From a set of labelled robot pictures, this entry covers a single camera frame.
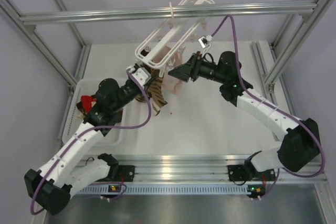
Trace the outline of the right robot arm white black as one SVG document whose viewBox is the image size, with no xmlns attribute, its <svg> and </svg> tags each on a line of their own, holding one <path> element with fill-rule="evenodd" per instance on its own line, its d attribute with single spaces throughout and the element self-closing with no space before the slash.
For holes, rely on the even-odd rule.
<svg viewBox="0 0 336 224">
<path fill-rule="evenodd" d="M 282 112 L 241 78 L 240 68 L 241 64 L 232 51 L 223 52 L 218 63 L 207 61 L 197 52 L 168 74 L 184 82 L 205 78 L 220 83 L 219 91 L 227 102 L 249 113 L 274 133 L 280 141 L 278 147 L 255 152 L 244 161 L 243 168 L 249 179 L 258 180 L 270 169 L 284 168 L 291 173 L 300 171 L 320 154 L 317 123 Z"/>
</svg>

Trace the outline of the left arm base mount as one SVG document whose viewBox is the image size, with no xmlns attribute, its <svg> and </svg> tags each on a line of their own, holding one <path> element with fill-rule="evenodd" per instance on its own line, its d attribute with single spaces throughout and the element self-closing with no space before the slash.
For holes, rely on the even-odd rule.
<svg viewBox="0 0 336 224">
<path fill-rule="evenodd" d="M 135 166 L 120 165 L 113 178 L 114 182 L 133 182 L 135 176 Z"/>
</svg>

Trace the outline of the brown yellow argyle sock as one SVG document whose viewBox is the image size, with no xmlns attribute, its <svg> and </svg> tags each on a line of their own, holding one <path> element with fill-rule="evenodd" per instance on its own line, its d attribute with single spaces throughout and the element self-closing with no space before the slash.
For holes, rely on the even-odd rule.
<svg viewBox="0 0 336 224">
<path fill-rule="evenodd" d="M 153 77 L 159 77 L 159 73 L 160 73 L 159 70 L 152 69 L 152 68 L 146 66 L 145 64 L 141 64 L 140 66 L 144 67 Z"/>
</svg>

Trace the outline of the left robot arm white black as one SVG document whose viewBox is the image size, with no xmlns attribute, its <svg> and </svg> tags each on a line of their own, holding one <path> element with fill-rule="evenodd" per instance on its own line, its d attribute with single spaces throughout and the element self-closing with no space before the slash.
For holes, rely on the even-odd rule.
<svg viewBox="0 0 336 224">
<path fill-rule="evenodd" d="M 135 130 L 145 126 L 125 126 L 120 123 L 120 111 L 136 97 L 148 98 L 146 92 L 156 81 L 155 77 L 144 78 L 132 74 L 123 86 L 115 79 L 102 80 L 93 95 L 95 104 L 87 112 L 74 135 L 39 170 L 30 169 L 24 176 L 28 195 L 51 215 L 62 212 L 71 198 L 90 184 L 106 179 L 114 180 L 119 173 L 119 162 L 112 154 L 102 153 L 91 164 L 75 169 L 88 151 L 111 130 Z"/>
</svg>

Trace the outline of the white plastic clip hanger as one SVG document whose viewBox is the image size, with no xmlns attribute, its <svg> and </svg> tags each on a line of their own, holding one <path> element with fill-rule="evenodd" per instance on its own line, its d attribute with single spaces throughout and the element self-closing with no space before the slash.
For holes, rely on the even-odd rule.
<svg viewBox="0 0 336 224">
<path fill-rule="evenodd" d="M 177 7 L 169 7 L 168 18 L 155 29 L 135 50 L 137 63 L 135 66 L 141 67 L 141 64 L 160 71 L 159 77 L 162 77 L 168 65 L 177 62 L 178 56 L 182 54 L 184 48 L 182 45 L 199 27 L 206 27 L 207 18 L 199 18 L 177 42 L 169 47 L 167 44 L 174 38 L 182 28 L 188 23 L 188 17 L 178 17 L 177 13 L 181 7 L 190 7 L 196 10 L 196 7 L 213 5 L 213 0 L 181 0 Z"/>
</svg>

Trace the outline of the brown beige striped sock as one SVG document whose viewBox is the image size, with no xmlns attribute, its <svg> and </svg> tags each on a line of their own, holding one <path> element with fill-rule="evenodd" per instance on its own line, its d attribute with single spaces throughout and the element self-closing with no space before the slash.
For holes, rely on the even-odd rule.
<svg viewBox="0 0 336 224">
<path fill-rule="evenodd" d="M 152 108 L 155 116 L 157 116 L 161 109 L 167 105 L 167 101 L 162 94 L 163 78 L 156 78 L 147 89 L 148 96 L 152 99 Z"/>
</svg>

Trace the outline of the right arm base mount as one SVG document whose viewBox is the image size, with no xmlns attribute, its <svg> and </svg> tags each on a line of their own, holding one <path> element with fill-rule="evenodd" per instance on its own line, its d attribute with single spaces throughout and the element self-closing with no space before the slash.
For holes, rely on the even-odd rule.
<svg viewBox="0 0 336 224">
<path fill-rule="evenodd" d="M 244 165 L 228 165 L 228 177 L 231 182 L 246 182 L 250 179 Z"/>
</svg>

